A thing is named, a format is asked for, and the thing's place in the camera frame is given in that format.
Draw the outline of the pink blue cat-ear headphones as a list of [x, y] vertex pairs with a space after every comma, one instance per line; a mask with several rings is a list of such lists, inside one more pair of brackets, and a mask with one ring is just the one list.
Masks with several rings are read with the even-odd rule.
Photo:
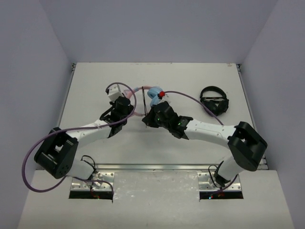
[[124, 90], [124, 94], [127, 98], [131, 98], [133, 96], [133, 94], [135, 94], [138, 91], [142, 91], [144, 93], [144, 91], [147, 90], [147, 95], [148, 97], [151, 99], [150, 101], [150, 107], [157, 105], [160, 100], [158, 99], [157, 95], [159, 92], [163, 91], [162, 88], [158, 87], [158, 86], [141, 86], [141, 87], [136, 87], [133, 90]]

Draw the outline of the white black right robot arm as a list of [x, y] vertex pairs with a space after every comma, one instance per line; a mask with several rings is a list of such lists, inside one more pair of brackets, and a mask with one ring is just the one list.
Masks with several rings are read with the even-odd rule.
[[267, 142], [247, 122], [237, 125], [215, 125], [192, 117], [178, 115], [168, 102], [154, 105], [142, 119], [148, 127], [162, 127], [178, 139], [202, 140], [223, 146], [231, 156], [221, 162], [214, 180], [224, 187], [243, 171], [255, 172], [267, 149]]

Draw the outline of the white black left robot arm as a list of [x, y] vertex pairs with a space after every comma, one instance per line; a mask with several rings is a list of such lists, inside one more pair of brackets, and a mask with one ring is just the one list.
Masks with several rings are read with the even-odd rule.
[[75, 159], [78, 148], [97, 140], [116, 135], [127, 124], [126, 117], [134, 106], [126, 97], [118, 97], [101, 117], [81, 129], [63, 131], [56, 127], [51, 136], [43, 141], [34, 156], [34, 161], [48, 171], [55, 179], [65, 176], [90, 179], [96, 169], [83, 160]]

